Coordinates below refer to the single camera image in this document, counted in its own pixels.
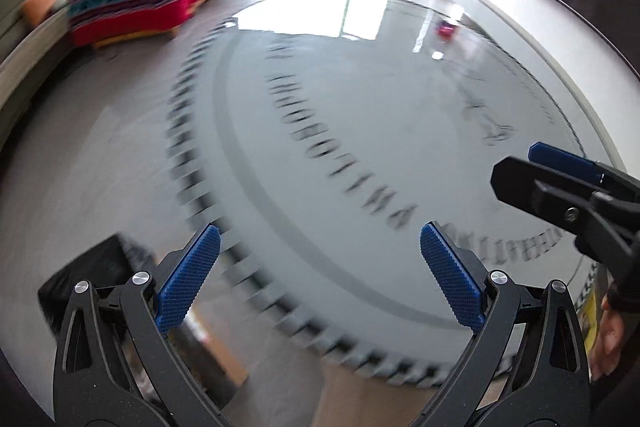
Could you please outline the person's right hand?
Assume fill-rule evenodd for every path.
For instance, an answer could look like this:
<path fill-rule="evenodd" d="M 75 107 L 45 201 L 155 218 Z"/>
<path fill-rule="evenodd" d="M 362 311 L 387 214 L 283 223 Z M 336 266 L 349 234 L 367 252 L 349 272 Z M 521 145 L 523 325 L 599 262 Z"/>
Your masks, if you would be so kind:
<path fill-rule="evenodd" d="M 593 383 L 614 372 L 620 363 L 625 339 L 623 315 L 611 307 L 608 296 L 604 296 L 601 301 L 601 312 L 596 341 L 589 353 L 590 377 Z"/>

